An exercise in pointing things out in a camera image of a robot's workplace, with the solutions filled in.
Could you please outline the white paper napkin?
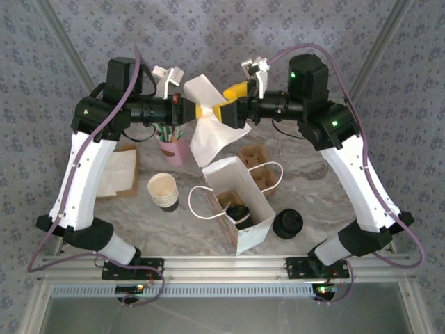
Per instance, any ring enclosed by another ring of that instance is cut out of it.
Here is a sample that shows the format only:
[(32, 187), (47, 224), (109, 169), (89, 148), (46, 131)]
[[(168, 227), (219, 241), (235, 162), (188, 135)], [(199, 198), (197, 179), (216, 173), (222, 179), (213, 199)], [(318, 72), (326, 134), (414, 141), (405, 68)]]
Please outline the white paper napkin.
[(233, 129), (218, 121), (212, 111), (212, 106), (227, 102), (217, 88), (203, 74), (188, 80), (183, 85), (185, 96), (203, 106), (203, 116), (197, 120), (195, 131), (191, 139), (191, 152), (199, 167), (209, 165), (216, 155), (227, 145), (233, 143), (251, 130), (251, 126), (244, 125), (241, 129)]

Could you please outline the cardboard cup carrier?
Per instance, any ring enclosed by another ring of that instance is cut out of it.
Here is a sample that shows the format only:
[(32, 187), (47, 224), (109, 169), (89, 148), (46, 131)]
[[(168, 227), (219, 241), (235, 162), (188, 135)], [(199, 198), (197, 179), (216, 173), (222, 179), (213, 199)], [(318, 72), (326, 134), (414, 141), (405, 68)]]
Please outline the cardboard cup carrier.
[(244, 205), (240, 195), (235, 191), (225, 191), (217, 195), (218, 203), (224, 209), (226, 207), (235, 207), (238, 205)]

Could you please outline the black plastic cup lid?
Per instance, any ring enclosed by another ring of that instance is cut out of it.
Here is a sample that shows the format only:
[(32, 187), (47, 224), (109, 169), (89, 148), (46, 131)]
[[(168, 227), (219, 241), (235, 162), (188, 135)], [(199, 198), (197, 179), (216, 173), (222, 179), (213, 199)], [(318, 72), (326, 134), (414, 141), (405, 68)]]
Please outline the black plastic cup lid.
[(226, 214), (235, 222), (235, 224), (238, 224), (249, 219), (250, 210), (245, 205), (229, 206), (226, 210)]

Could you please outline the white paper gift bag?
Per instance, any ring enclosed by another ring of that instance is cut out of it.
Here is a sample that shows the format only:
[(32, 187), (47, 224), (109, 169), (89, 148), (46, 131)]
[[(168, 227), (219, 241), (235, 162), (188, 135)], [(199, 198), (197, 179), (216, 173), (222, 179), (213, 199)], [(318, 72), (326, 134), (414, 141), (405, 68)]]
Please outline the white paper gift bag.
[[(280, 177), (274, 186), (263, 191), (259, 189), (253, 180), (250, 171), (256, 168), (276, 165), (280, 168)], [(284, 176), (281, 164), (269, 161), (256, 167), (247, 169), (238, 157), (220, 159), (202, 169), (204, 186), (194, 186), (188, 193), (188, 208), (191, 213), (201, 220), (216, 220), (221, 230), (234, 248), (234, 252), (240, 255), (262, 243), (273, 223), (275, 211), (268, 203), (265, 193), (271, 191), (280, 184)], [(213, 214), (201, 216), (195, 212), (192, 206), (192, 196), (196, 189), (204, 189)], [(217, 195), (225, 191), (235, 191), (240, 195), (244, 205), (250, 210), (250, 218), (253, 226), (244, 230), (238, 230), (235, 222), (226, 214), (226, 208), (218, 203)]]

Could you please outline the pink straw holder cup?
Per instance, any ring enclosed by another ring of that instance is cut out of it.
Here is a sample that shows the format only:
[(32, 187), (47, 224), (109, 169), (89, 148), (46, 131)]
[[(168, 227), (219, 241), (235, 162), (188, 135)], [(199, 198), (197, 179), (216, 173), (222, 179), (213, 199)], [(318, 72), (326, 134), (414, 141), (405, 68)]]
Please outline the pink straw holder cup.
[(173, 166), (181, 166), (191, 157), (189, 142), (185, 136), (167, 143), (158, 140), (158, 144), (165, 160)]

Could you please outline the brown cardboard napkin tray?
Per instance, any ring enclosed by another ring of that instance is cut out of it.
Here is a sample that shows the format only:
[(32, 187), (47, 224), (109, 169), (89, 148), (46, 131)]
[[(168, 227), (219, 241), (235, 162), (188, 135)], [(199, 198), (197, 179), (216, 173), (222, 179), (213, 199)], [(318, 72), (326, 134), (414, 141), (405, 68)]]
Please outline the brown cardboard napkin tray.
[(105, 197), (105, 198), (101, 198), (101, 199), (109, 199), (109, 198), (126, 198), (126, 197), (134, 197), (137, 195), (138, 193), (138, 171), (139, 171), (139, 151), (138, 148), (136, 147), (136, 145), (131, 144), (131, 145), (125, 145), (122, 146), (119, 150), (115, 150), (114, 152), (119, 152), (119, 151), (125, 151), (125, 150), (132, 150), (133, 148), (136, 149), (136, 168), (135, 168), (135, 175), (134, 175), (134, 181), (133, 181), (133, 188), (129, 191), (123, 191), (122, 193), (118, 194), (117, 196), (111, 196), (111, 197)]

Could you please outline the stack of white napkins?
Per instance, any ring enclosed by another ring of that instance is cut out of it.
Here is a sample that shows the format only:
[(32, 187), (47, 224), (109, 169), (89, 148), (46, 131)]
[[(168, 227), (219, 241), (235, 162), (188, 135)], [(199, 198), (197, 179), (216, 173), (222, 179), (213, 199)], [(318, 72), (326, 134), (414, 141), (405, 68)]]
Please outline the stack of white napkins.
[(98, 198), (117, 196), (133, 188), (136, 168), (136, 149), (113, 152), (105, 166), (99, 188)]

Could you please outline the stack of paper cups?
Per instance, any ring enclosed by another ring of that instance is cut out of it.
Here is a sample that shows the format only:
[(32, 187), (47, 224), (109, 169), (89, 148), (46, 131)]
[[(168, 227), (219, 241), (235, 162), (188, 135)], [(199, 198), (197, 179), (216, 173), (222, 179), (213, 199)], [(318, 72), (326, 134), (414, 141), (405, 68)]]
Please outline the stack of paper cups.
[(173, 212), (179, 206), (179, 191), (174, 177), (158, 173), (150, 178), (147, 190), (154, 203), (165, 212)]

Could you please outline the stack of black cup lids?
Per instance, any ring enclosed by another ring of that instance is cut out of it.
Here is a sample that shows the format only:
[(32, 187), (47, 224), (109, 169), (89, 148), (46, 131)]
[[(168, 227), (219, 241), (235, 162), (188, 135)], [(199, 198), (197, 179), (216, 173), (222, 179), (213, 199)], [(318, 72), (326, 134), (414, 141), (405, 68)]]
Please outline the stack of black cup lids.
[(294, 238), (303, 228), (303, 218), (294, 209), (282, 210), (273, 221), (273, 231), (281, 239)]

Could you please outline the steel sheet shelf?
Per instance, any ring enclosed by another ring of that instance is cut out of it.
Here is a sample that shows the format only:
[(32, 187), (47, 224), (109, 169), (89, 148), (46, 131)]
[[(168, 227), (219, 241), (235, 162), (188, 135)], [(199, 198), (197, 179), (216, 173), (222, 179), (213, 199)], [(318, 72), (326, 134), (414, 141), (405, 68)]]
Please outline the steel sheet shelf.
[(396, 297), (161, 299), (125, 308), (117, 299), (53, 299), (41, 334), (413, 334)]

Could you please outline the aluminium frame post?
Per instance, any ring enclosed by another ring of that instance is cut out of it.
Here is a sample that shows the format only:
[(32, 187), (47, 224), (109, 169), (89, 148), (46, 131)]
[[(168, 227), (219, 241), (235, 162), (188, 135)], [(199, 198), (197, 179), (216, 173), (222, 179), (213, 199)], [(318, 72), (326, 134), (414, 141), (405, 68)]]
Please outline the aluminium frame post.
[(49, 30), (55, 37), (58, 45), (62, 49), (67, 62), (73, 69), (73, 72), (78, 77), (82, 86), (88, 91), (92, 91), (95, 88), (95, 83), (87, 71), (79, 53), (77, 52), (74, 44), (70, 40), (70, 37), (63, 26), (63, 23), (58, 18), (54, 7), (49, 0), (32, 0), (35, 7), (38, 9), (43, 20), (47, 24)]
[(373, 71), (385, 52), (385, 49), (396, 35), (404, 17), (414, 2), (415, 0), (394, 0), (389, 13), (383, 21), (382, 26), (379, 28), (378, 34), (372, 42), (371, 47), (366, 54), (366, 58), (350, 87), (350, 97), (354, 102), (359, 99), (359, 96), (366, 88)]

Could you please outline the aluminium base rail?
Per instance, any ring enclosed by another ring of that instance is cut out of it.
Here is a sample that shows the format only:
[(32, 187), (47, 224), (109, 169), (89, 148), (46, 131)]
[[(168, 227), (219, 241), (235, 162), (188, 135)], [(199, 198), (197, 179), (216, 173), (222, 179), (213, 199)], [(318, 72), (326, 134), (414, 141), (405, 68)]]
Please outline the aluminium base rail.
[[(284, 255), (271, 256), (165, 256), (167, 283), (278, 283), (288, 280)], [(89, 283), (100, 280), (102, 261), (75, 259), (34, 274), (52, 282)], [(392, 267), (374, 256), (348, 260), (357, 283), (414, 280), (413, 270)]]

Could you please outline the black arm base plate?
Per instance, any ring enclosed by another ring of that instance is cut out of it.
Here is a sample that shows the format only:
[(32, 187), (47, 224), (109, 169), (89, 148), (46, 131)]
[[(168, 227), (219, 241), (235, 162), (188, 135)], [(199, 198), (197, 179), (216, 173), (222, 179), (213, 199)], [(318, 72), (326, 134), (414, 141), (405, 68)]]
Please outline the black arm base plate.
[[(163, 258), (139, 258), (130, 266), (153, 267), (163, 273), (165, 260)], [(155, 271), (145, 269), (126, 269), (115, 264), (105, 262), (102, 269), (102, 280), (160, 280), (161, 276)]]
[(345, 260), (339, 260), (327, 266), (316, 257), (288, 257), (285, 260), (284, 268), (287, 271), (288, 279), (328, 279), (334, 274), (342, 279), (350, 277)]

